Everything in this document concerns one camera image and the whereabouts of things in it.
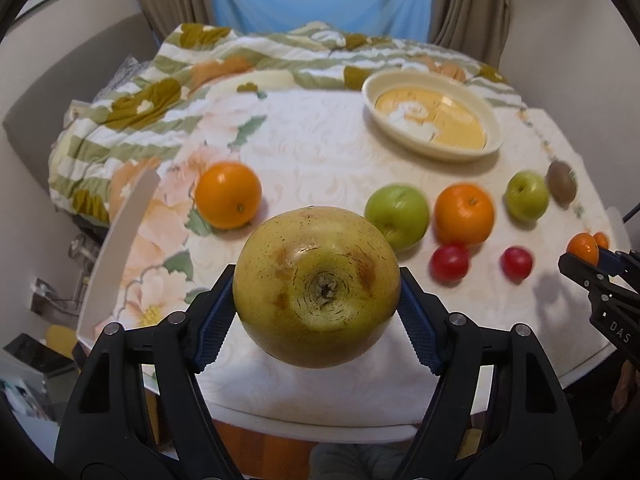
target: blanket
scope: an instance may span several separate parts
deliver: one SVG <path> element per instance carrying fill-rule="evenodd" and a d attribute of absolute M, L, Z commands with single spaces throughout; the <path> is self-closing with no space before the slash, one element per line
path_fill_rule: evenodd
<path fill-rule="evenodd" d="M 390 68 L 439 72 L 495 107 L 523 107 L 494 68 L 430 44 L 349 34 L 320 22 L 265 35 L 185 23 L 147 70 L 82 111 L 61 134 L 49 159 L 51 199 L 59 209 L 110 224 L 126 196 L 122 182 L 149 166 L 170 171 L 202 121 L 216 122 L 206 95 L 223 78 L 286 70 L 305 89 L 359 90 L 371 72 Z M 251 85 L 240 90 L 259 92 Z M 260 117 L 250 117 L 226 126 L 236 128 L 242 143 L 260 125 Z"/>

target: floor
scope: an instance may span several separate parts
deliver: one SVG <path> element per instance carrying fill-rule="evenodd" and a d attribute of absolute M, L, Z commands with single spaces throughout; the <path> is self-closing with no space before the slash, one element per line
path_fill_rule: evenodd
<path fill-rule="evenodd" d="M 266 480 L 306 480 L 316 444 L 242 430 L 214 422 L 240 472 Z"/>

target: yellow plate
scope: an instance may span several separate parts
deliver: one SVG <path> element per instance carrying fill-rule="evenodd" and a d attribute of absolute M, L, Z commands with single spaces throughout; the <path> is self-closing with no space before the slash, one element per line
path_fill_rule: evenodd
<path fill-rule="evenodd" d="M 438 142 L 438 139 L 442 139 L 444 136 L 446 136 L 445 138 L 448 137 L 447 140 L 451 139 L 452 133 L 455 134 L 452 131 L 454 128 L 449 128 L 448 131 L 444 132 L 443 130 L 438 130 L 436 126 L 430 127 L 431 123 L 427 119 L 425 121 L 416 121 L 415 113 L 419 115 L 421 112 L 429 112 L 429 110 L 422 110 L 422 107 L 419 106 L 420 110 L 414 110 L 415 113 L 410 117 L 407 116 L 407 113 L 404 114 L 404 118 L 409 119 L 407 121 L 398 121 L 398 118 L 388 113 L 389 110 L 385 109 L 386 113 L 377 110 L 376 102 L 378 99 L 381 97 L 385 99 L 386 96 L 389 96 L 389 92 L 393 90 L 402 91 L 403 93 L 410 92 L 411 94 L 419 94 L 420 90 L 424 90 L 426 95 L 427 92 L 431 92 L 431 98 L 436 94 L 443 95 L 442 101 L 452 102 L 457 111 L 463 114 L 466 112 L 467 116 L 472 116 L 478 120 L 483 133 L 482 142 L 478 142 L 478 139 L 465 139 L 459 142 L 461 145 L 475 145 L 478 148 L 450 145 L 454 142 Z M 468 162 L 495 153 L 502 145 L 503 139 L 500 126 L 498 126 L 498 121 L 489 103 L 475 95 L 463 84 L 448 77 L 409 70 L 377 72 L 365 81 L 362 86 L 362 94 L 369 112 L 380 128 L 399 144 L 421 155 L 449 162 Z"/>

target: floral tablecloth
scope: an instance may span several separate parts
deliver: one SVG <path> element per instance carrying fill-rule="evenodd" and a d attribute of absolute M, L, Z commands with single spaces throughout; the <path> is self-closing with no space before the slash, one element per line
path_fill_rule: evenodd
<path fill-rule="evenodd" d="M 247 82 L 257 89 L 237 92 Z M 414 184 L 433 205 L 446 186 L 468 180 L 488 190 L 497 211 L 494 232 L 473 256 L 469 275 L 453 288 L 430 279 L 427 265 L 436 248 L 431 228 L 414 250 L 400 256 L 400 264 L 449 310 L 465 312 L 479 325 L 510 329 L 517 322 L 529 324 L 559 375 L 606 345 L 589 325 L 586 294 L 558 273 L 557 260 L 574 234 L 607 231 L 609 224 L 580 157 L 551 120 L 540 128 L 525 108 L 495 108 L 506 138 L 499 154 L 450 165 L 415 155 L 385 137 L 364 113 L 359 93 L 301 89 L 287 73 L 255 73 L 213 85 L 205 101 L 204 118 L 174 163 L 161 168 L 159 187 L 130 250 L 117 305 L 95 327 L 96 335 L 112 320 L 135 328 L 186 309 L 227 264 L 235 263 L 248 235 L 266 218 L 307 205 L 362 214 L 371 193 L 391 182 Z M 501 204 L 506 184 L 519 170 L 545 173 L 556 156 L 574 167 L 578 197 L 568 210 L 551 203 L 535 229 L 522 230 Z M 219 232 L 194 209 L 193 188 L 211 164 L 228 159 L 254 169 L 264 200 L 250 224 Z M 113 195 L 124 199 L 135 176 L 149 166 L 158 167 L 158 161 L 126 162 L 114 176 Z M 536 258 L 532 275 L 521 285 L 508 282 L 498 266 L 500 254 L 512 244 L 527 246 Z M 419 365 L 397 316 L 363 356 L 324 370 L 276 361 L 247 337 L 236 319 L 218 360 L 198 380 L 207 402 L 326 426 L 416 423 L 436 384 Z"/>
<path fill-rule="evenodd" d="M 193 150 L 181 147 L 192 139 L 193 148 L 207 124 L 241 126 L 231 145 L 238 148 L 261 118 L 237 123 L 239 116 L 214 115 L 205 96 L 225 78 L 283 70 L 301 88 L 353 90 L 369 73 L 390 68 L 454 78 L 493 106 L 522 105 L 495 68 L 432 44 L 370 38 L 321 22 L 285 34 L 238 34 L 228 27 L 183 23 L 146 70 L 82 108 L 60 134 L 49 157 L 51 199 L 59 209 L 108 225 L 121 202 L 122 182 L 137 163 L 159 166 L 164 176 L 185 162 L 178 154 L 191 155 Z"/>

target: orange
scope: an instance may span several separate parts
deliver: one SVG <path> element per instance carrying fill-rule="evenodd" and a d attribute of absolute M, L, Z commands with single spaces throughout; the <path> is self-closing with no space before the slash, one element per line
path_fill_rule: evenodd
<path fill-rule="evenodd" d="M 571 238 L 566 247 L 566 251 L 574 256 L 578 256 L 578 258 L 592 266 L 596 266 L 600 259 L 596 240 L 594 240 L 593 236 L 589 233 L 578 233 Z"/>
<path fill-rule="evenodd" d="M 218 162 L 200 177 L 195 203 L 200 215 L 217 229 L 246 224 L 260 207 L 262 186 L 257 175 L 240 162 Z"/>
<path fill-rule="evenodd" d="M 481 244 L 494 228 L 494 204 L 478 186 L 455 184 L 438 196 L 433 218 L 440 243 Z"/>
<path fill-rule="evenodd" d="M 598 231 L 596 234 L 594 234 L 593 239 L 596 240 L 598 247 L 609 249 L 609 237 L 602 231 Z"/>

